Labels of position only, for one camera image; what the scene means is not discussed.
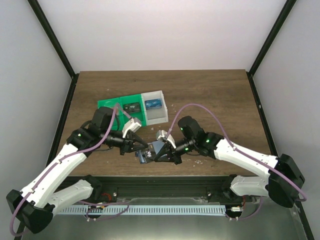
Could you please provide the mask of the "blue card holder wallet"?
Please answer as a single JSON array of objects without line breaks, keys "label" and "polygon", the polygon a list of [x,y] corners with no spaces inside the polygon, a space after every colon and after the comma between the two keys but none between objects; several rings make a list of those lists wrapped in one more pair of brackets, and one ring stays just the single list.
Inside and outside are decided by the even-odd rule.
[{"label": "blue card holder wallet", "polygon": [[146,163],[145,156],[144,156],[144,152],[147,150],[152,151],[152,155],[153,155],[153,159],[154,159],[157,156],[157,152],[159,151],[159,146],[157,144],[157,140],[148,143],[147,149],[135,152],[135,156],[138,158],[140,164],[148,164],[148,163]]}]

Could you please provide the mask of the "green bin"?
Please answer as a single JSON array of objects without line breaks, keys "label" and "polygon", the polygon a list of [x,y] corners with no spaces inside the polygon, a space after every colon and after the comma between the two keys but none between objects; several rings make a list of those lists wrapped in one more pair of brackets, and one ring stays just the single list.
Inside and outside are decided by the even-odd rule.
[{"label": "green bin", "polygon": [[[120,97],[109,98],[104,100],[97,101],[97,108],[108,107],[113,109],[116,104],[119,104],[122,107],[122,100]],[[121,131],[124,127],[124,114],[121,110],[117,109],[115,114],[115,120],[112,125],[112,130]]]},{"label": "green bin", "polygon": [[141,94],[121,96],[119,99],[122,109],[131,117],[139,119],[145,127],[147,123]]}]

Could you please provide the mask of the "white translucent bin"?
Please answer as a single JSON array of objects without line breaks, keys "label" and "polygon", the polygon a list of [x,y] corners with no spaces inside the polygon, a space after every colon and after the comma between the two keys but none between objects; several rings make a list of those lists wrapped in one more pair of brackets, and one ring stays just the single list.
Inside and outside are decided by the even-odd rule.
[{"label": "white translucent bin", "polygon": [[[166,102],[165,102],[165,98],[162,90],[144,92],[141,94],[141,98],[142,98],[142,104],[144,108],[144,114],[145,114],[147,126],[169,122],[168,109],[166,106]],[[161,99],[162,108],[146,110],[145,101],[153,100],[153,99]]]}]

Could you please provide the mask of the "black VIP credit card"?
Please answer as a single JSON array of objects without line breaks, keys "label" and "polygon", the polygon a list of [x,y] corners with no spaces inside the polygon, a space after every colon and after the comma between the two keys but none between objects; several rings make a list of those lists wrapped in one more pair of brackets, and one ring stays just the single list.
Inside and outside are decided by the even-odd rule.
[{"label": "black VIP credit card", "polygon": [[144,152],[144,158],[145,158],[145,162],[146,163],[150,163],[150,162],[153,162],[153,152],[150,151],[150,150],[146,150]]}]

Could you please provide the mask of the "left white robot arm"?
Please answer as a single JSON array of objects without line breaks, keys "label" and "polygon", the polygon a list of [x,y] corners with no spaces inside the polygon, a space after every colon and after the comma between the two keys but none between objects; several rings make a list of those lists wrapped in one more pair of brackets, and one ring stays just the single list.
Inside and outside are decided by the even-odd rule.
[{"label": "left white robot arm", "polygon": [[119,148],[119,153],[132,153],[148,145],[136,131],[142,126],[141,121],[124,113],[128,121],[122,130],[112,130],[117,120],[116,113],[121,106],[100,107],[91,120],[74,130],[61,151],[52,162],[22,190],[11,190],[6,200],[12,212],[13,223],[18,219],[32,233],[44,230],[53,217],[79,201],[89,200],[92,204],[101,202],[102,183],[87,175],[75,184],[57,191],[66,177],[101,145]]}]

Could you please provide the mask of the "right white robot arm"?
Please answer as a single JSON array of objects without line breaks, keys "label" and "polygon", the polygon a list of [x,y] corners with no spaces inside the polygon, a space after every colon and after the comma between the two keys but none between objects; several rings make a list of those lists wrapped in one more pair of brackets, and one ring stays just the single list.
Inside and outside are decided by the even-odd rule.
[{"label": "right white robot arm", "polygon": [[155,162],[180,164],[181,156],[196,151],[204,157],[237,165],[254,176],[231,175],[222,188],[229,202],[239,196],[269,197],[276,204],[292,208],[299,200],[305,178],[294,159],[286,154],[274,156],[237,145],[215,132],[206,132],[191,116],[178,121],[183,139],[175,142],[166,131],[160,130],[156,139],[163,143],[154,157]]}]

